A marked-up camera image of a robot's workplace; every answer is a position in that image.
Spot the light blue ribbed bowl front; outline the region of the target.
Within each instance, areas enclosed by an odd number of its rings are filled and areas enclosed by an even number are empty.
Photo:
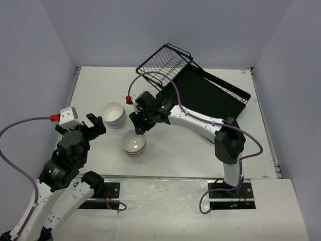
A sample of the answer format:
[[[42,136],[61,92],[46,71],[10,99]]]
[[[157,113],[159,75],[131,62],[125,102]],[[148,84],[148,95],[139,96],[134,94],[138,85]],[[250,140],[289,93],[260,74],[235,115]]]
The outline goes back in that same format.
[[[125,119],[125,109],[109,109],[105,111],[104,121],[112,126],[121,124]]]

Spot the beige leaf pattern bowl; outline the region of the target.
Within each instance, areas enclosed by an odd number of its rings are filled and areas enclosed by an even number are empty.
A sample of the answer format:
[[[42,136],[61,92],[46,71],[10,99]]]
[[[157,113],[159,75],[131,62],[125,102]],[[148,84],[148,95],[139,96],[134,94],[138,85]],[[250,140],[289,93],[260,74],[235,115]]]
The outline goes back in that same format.
[[[146,144],[144,145],[132,145],[132,146],[127,146],[123,150],[128,154],[128,155],[140,155],[141,153],[144,152],[146,148]]]

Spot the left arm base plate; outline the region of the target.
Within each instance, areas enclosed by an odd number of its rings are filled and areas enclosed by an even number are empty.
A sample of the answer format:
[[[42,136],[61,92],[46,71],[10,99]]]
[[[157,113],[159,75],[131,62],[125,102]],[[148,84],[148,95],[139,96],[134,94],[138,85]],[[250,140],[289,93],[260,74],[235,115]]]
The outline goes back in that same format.
[[[104,182],[95,189],[91,199],[116,200],[119,198],[120,183]],[[81,204],[78,209],[117,210],[119,204],[110,202],[88,202]]]

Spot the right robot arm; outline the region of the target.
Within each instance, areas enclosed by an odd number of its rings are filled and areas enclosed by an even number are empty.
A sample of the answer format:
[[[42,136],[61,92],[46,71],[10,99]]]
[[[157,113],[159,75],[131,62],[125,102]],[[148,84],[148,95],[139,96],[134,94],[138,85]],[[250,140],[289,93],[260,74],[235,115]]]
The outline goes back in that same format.
[[[224,192],[229,197],[237,196],[242,186],[240,158],[244,150],[245,137],[237,131],[238,123],[232,117],[227,120],[209,117],[180,106],[170,99],[155,98],[148,91],[139,96],[130,96],[129,104],[134,112],[129,115],[135,132],[143,135],[156,124],[183,127],[205,137],[214,144],[215,156],[223,163]]]

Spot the orange flower beige bowl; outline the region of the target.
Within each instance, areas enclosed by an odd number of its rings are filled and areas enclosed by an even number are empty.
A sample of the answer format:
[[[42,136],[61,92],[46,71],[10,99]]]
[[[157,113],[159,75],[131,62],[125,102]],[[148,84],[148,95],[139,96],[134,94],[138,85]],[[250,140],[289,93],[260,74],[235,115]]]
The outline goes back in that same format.
[[[143,152],[145,151],[145,149],[141,149],[139,151],[135,151],[135,152],[129,152],[129,151],[125,151],[127,155],[129,155],[130,157],[138,157],[140,156]]]

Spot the light blue ribbed bowl back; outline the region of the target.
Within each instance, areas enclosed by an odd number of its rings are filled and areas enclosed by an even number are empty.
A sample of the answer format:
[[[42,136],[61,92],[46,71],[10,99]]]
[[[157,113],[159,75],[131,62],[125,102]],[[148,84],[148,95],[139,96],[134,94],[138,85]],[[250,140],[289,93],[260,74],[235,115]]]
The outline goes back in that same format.
[[[119,102],[110,102],[102,110],[102,119],[108,124],[116,124],[121,121],[125,109]]]

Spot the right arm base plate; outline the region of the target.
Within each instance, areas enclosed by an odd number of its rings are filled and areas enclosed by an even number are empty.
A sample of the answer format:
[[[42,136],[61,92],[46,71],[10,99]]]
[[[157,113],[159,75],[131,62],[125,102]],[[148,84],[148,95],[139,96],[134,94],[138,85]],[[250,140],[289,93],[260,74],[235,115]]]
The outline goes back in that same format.
[[[212,210],[256,209],[250,181],[245,181],[237,191],[215,191],[209,193]]]

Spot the light blue ribbed bowl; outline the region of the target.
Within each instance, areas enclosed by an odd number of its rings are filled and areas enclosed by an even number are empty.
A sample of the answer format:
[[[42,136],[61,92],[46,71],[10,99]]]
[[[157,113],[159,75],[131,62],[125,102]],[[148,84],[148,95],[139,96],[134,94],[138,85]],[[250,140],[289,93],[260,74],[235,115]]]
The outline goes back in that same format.
[[[125,109],[109,109],[105,111],[104,121],[112,126],[121,124],[125,119]]]
[[[108,124],[116,124],[121,121],[125,109],[119,102],[110,102],[102,110],[102,119]]]
[[[111,128],[114,128],[114,129],[117,129],[117,128],[120,128],[122,127],[125,122],[126,122],[126,118],[127,116],[124,115],[122,116],[121,118],[117,119],[117,120],[114,120],[112,122],[106,122],[108,126],[110,126]]]

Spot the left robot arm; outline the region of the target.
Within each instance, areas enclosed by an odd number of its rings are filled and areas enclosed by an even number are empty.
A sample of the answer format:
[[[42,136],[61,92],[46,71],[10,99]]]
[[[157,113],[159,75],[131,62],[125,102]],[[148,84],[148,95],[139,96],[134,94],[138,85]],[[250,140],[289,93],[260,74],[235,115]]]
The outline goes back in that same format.
[[[71,197],[62,204],[57,200],[69,187],[79,170],[87,162],[90,150],[89,142],[106,133],[102,117],[87,114],[93,124],[88,127],[74,117],[63,123],[66,114],[48,117],[52,122],[58,121],[55,130],[61,134],[61,140],[53,151],[52,157],[44,165],[37,180],[17,167],[5,156],[2,158],[18,172],[27,177],[34,187],[32,198],[26,212],[17,226],[1,235],[1,240],[52,240],[52,233],[87,199],[99,197],[104,192],[104,179],[97,173],[89,171],[81,179]]]

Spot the beige floral bowl back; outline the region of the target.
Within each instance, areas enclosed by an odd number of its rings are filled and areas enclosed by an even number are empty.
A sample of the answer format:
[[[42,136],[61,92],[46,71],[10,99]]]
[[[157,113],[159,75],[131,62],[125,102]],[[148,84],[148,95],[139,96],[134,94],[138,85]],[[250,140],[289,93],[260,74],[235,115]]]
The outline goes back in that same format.
[[[144,145],[146,143],[145,135],[137,135],[134,129],[128,130],[121,139],[123,149],[132,145]]]

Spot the black wire dish rack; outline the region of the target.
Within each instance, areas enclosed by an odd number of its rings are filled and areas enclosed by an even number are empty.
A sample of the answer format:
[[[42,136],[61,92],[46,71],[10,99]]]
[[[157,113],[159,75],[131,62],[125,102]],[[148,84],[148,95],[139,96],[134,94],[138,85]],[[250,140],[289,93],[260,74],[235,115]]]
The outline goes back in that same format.
[[[236,119],[251,97],[206,72],[189,52],[171,44],[160,47],[135,71],[158,90],[157,94],[174,101],[181,110],[187,108],[224,121],[229,117]]]

